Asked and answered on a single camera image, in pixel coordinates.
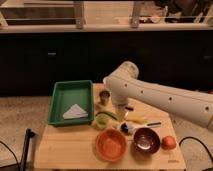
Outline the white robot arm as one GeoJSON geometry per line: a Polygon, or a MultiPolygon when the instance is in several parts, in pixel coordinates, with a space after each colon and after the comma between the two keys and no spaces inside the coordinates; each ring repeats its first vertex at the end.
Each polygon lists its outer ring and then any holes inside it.
{"type": "Polygon", "coordinates": [[[138,75],[138,67],[125,61],[103,79],[115,106],[127,105],[132,98],[213,132],[212,94],[144,82],[138,75]]]}

